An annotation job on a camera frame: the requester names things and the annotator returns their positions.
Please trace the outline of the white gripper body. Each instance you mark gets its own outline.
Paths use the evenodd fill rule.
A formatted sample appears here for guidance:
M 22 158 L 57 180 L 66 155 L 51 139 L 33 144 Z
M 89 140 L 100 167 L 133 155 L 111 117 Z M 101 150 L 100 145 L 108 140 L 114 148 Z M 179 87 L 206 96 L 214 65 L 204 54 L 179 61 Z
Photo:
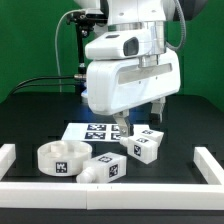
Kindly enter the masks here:
M 176 53 L 165 45 L 164 23 L 124 24 L 115 31 L 132 30 L 147 35 L 148 49 L 144 55 L 117 60 L 90 59 L 88 105 L 96 114 L 113 115 L 179 91 L 179 61 Z

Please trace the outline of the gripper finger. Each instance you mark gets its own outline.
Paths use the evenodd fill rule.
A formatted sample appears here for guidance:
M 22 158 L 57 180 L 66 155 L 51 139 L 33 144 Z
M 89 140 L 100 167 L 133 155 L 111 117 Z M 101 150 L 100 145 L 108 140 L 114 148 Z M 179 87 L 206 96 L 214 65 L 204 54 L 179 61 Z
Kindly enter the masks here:
M 130 134 L 130 123 L 128 120 L 129 111 L 124 110 L 113 115 L 122 137 L 128 137 Z
M 162 122 L 162 115 L 165 103 L 165 97 L 152 101 L 152 108 L 149 115 L 151 124 L 160 124 Z

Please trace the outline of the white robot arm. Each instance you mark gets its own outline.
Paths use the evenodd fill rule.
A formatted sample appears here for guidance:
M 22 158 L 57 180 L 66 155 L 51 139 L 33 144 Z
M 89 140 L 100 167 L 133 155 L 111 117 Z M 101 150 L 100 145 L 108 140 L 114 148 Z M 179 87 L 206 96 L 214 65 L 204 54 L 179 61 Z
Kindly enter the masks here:
M 129 110 L 151 102 L 159 117 L 165 97 L 180 88 L 177 48 L 165 23 L 196 17 L 208 0 L 74 0 L 100 36 L 85 47 L 90 109 L 111 115 L 120 134 L 131 134 Z

